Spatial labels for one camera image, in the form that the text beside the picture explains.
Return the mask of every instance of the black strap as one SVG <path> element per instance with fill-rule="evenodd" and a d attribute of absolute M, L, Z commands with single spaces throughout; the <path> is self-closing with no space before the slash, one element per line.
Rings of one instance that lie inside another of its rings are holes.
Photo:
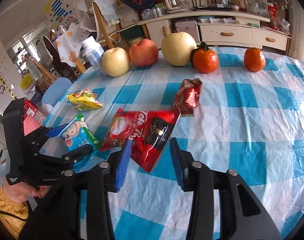
<path fill-rule="evenodd" d="M 19 219 L 19 220 L 21 220 L 21 221 L 23 221 L 23 222 L 27 222 L 27 221 L 28 221 L 28 219 L 23 219 L 23 218 L 17 217 L 17 216 L 15 216 L 15 215 L 11 214 L 11 213 L 4 212 L 4 211 L 2 211 L 2 210 L 0 210 L 0 214 L 6 215 L 6 216 L 9 216 L 9 217 L 13 217 L 13 218 L 16 218 L 16 219 Z"/>

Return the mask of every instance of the apple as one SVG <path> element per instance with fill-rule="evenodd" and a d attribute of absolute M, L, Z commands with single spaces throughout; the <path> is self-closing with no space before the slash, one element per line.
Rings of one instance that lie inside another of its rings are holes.
<path fill-rule="evenodd" d="M 107 50 L 102 57 L 102 69 L 111 77 L 118 77 L 129 70 L 130 57 L 123 48 Z"/>
<path fill-rule="evenodd" d="M 185 32 L 165 36 L 161 43 L 163 57 L 173 66 L 185 66 L 190 62 L 193 49 L 196 49 L 194 38 Z"/>
<path fill-rule="evenodd" d="M 153 65 L 159 57 L 159 49 L 155 43 L 149 39 L 137 41 L 130 47 L 129 56 L 137 67 L 147 67 Z"/>

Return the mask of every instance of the giraffe sticker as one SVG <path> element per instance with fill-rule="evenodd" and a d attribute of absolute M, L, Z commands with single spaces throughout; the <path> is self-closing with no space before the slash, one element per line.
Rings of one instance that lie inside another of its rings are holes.
<path fill-rule="evenodd" d="M 0 91 L 2 91 L 2 93 L 0 94 L 2 95 L 5 92 L 5 90 L 7 90 L 14 99 L 17 99 L 13 91 L 11 89 L 8 89 L 7 86 L 5 86 L 6 82 L 4 80 L 4 77 L 1 75 L 1 73 L 0 73 L 0 82 L 1 82 Z"/>

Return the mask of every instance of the drawer handle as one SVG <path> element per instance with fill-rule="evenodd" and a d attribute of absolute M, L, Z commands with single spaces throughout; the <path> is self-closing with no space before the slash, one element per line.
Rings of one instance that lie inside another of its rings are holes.
<path fill-rule="evenodd" d="M 164 34 L 164 36 L 167 36 L 167 35 L 168 35 L 166 26 L 163 26 L 163 34 Z"/>
<path fill-rule="evenodd" d="M 221 35 L 232 37 L 232 36 L 234 36 L 234 33 L 221 33 Z"/>
<path fill-rule="evenodd" d="M 269 42 L 275 42 L 275 39 L 265 38 Z"/>

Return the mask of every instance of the drawer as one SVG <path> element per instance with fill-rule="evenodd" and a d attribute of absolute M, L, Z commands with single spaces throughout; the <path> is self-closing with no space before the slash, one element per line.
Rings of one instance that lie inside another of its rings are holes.
<path fill-rule="evenodd" d="M 200 25 L 201 38 L 205 42 L 251 43 L 251 28 L 223 25 Z"/>
<path fill-rule="evenodd" d="M 287 37 L 266 30 L 251 29 L 252 44 L 286 50 Z"/>
<path fill-rule="evenodd" d="M 171 34 L 170 21 L 162 20 L 152 23 L 147 23 L 150 39 L 158 46 L 161 45 L 164 36 L 163 27 L 165 26 L 167 34 Z"/>

